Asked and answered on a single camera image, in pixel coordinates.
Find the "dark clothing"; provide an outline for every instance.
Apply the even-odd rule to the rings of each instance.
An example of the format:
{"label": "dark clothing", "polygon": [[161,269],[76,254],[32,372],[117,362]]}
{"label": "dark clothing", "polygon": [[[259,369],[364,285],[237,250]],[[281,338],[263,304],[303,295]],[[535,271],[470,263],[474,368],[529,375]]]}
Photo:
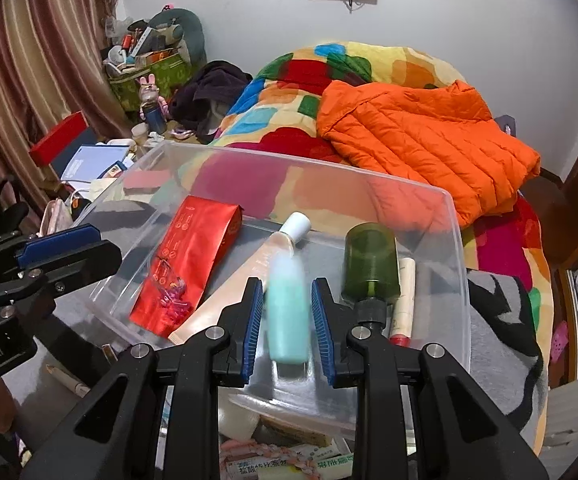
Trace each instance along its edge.
{"label": "dark clothing", "polygon": [[200,141],[210,142],[211,102],[231,107],[249,84],[251,74],[227,61],[211,61],[178,89],[169,103],[169,113]]}
{"label": "dark clothing", "polygon": [[547,400],[538,320],[522,282],[467,269],[471,310],[470,374],[533,446]]}

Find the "orange puffer jacket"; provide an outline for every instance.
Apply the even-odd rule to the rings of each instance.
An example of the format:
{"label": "orange puffer jacket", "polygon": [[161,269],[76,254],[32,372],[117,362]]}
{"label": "orange puffer jacket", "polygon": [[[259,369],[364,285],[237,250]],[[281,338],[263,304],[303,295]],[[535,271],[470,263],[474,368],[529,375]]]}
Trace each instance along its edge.
{"label": "orange puffer jacket", "polygon": [[446,189],[461,228],[511,211],[518,188],[540,172],[540,155],[501,132],[461,81],[434,90],[333,81],[317,128],[353,166]]}

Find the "green bag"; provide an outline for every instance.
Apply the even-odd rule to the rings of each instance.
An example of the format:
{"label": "green bag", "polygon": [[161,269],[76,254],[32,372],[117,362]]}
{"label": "green bag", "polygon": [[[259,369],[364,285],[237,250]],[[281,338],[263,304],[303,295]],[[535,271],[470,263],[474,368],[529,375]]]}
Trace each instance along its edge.
{"label": "green bag", "polygon": [[109,85],[125,112],[137,112],[140,110],[138,80],[142,76],[149,74],[156,76],[156,85],[160,89],[160,95],[169,101],[175,91],[184,85],[197,69],[197,66],[190,65],[179,54],[174,54],[142,70],[123,74],[118,78],[110,78]]}

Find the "cream tube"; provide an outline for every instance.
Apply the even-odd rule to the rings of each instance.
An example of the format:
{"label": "cream tube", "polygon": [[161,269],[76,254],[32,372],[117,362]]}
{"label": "cream tube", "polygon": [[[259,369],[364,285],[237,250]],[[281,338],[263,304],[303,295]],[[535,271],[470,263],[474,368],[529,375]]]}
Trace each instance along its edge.
{"label": "cream tube", "polygon": [[299,212],[291,213],[280,231],[273,233],[246,262],[244,262],[182,325],[169,335],[176,345],[185,343],[192,335],[218,323],[223,308],[242,300],[242,293],[250,277],[260,278],[267,288],[269,261],[274,254],[286,251],[293,254],[295,245],[309,232],[311,222]]}
{"label": "cream tube", "polygon": [[416,261],[412,258],[401,258],[400,298],[393,306],[389,341],[400,346],[409,346],[413,328],[413,306],[416,293]]}

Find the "pink pouch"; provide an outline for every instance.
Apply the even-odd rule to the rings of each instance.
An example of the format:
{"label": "pink pouch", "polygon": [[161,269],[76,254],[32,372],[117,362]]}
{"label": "pink pouch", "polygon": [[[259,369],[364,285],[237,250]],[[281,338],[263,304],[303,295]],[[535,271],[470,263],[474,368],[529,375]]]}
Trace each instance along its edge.
{"label": "pink pouch", "polygon": [[59,198],[51,200],[44,209],[38,237],[52,235],[72,227],[73,219],[66,204]]}
{"label": "pink pouch", "polygon": [[552,337],[552,350],[550,352],[551,363],[555,363],[562,353],[564,352],[567,343],[569,342],[569,337],[567,335],[567,322],[561,321],[560,324],[554,330],[554,336]]}

